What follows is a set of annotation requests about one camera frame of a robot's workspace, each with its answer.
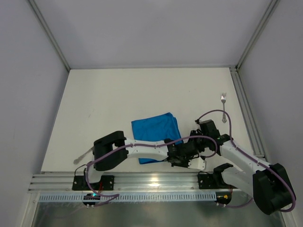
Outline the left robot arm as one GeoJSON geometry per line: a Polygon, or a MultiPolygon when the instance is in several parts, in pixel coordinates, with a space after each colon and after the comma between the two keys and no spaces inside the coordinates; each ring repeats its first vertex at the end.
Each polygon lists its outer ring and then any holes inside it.
{"type": "Polygon", "coordinates": [[[97,183],[105,171],[114,169],[128,158],[147,158],[165,161],[172,167],[205,170],[205,161],[200,157],[194,140],[179,143],[171,139],[142,141],[128,139],[123,131],[115,131],[96,140],[92,147],[94,160],[85,170],[85,180],[97,183]]]}

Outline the blue cloth napkin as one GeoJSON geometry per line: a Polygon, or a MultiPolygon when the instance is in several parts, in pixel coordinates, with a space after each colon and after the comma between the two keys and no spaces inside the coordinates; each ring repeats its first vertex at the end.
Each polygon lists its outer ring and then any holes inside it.
{"type": "Polygon", "coordinates": [[[181,138],[177,119],[171,113],[131,122],[135,140],[160,141],[181,138]]]}

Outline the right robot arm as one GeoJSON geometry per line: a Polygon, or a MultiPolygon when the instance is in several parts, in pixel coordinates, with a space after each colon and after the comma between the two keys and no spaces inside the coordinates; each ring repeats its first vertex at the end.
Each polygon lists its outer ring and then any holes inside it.
{"type": "Polygon", "coordinates": [[[220,134],[212,120],[196,120],[200,128],[191,135],[202,136],[194,139],[201,149],[208,148],[229,160],[213,170],[214,183],[218,188],[233,186],[248,194],[257,207],[269,215],[295,206],[296,196],[285,168],[270,164],[248,154],[230,134],[220,134]]]}

